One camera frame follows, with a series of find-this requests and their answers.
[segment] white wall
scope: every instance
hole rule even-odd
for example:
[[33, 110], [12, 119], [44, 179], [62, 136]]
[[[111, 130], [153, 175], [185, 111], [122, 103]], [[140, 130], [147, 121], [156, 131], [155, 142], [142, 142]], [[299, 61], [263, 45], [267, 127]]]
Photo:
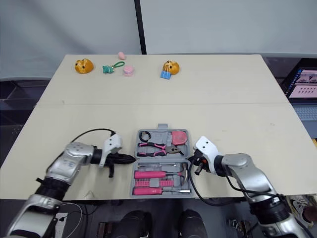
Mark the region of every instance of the white wall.
[[65, 54], [119, 51], [141, 53], [133, 0], [0, 0], [0, 79], [52, 77]]
[[317, 0], [140, 0], [148, 54], [317, 57]]

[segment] laptop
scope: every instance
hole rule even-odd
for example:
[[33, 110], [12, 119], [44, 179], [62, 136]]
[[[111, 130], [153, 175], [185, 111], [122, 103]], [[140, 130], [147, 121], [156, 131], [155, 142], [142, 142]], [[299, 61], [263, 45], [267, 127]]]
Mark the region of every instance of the laptop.
[[317, 67], [297, 68], [286, 83], [286, 97], [311, 138], [317, 138]]

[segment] hammer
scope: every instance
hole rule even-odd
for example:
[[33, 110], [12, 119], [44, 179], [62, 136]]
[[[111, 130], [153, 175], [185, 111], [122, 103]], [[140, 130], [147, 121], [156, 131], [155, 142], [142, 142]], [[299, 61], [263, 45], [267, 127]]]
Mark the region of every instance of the hammer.
[[166, 171], [136, 171], [134, 172], [135, 179], [153, 179], [153, 178], [164, 178], [168, 175], [178, 175], [184, 178], [181, 186], [185, 184], [188, 179], [187, 164], [182, 163], [183, 170], [180, 172], [166, 172]]

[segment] power strip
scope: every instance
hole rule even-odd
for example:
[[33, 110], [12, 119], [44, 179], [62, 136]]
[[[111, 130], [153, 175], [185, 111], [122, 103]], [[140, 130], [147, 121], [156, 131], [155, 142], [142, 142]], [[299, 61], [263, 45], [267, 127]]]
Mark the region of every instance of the power strip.
[[56, 218], [57, 218], [57, 223], [55, 226], [55, 238], [62, 238], [63, 236], [63, 232], [64, 232], [64, 228], [66, 225], [66, 220], [67, 220], [67, 212], [59, 212], [56, 214]]

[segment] black leg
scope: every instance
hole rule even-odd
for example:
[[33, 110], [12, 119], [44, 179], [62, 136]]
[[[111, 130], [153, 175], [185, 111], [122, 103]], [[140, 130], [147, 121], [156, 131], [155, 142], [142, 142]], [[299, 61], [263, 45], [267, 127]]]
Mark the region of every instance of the black leg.
[[126, 214], [119, 222], [111, 238], [151, 237], [152, 217], [150, 213], [137, 210]]
[[178, 233], [180, 238], [208, 238], [202, 217], [193, 210], [182, 213]]

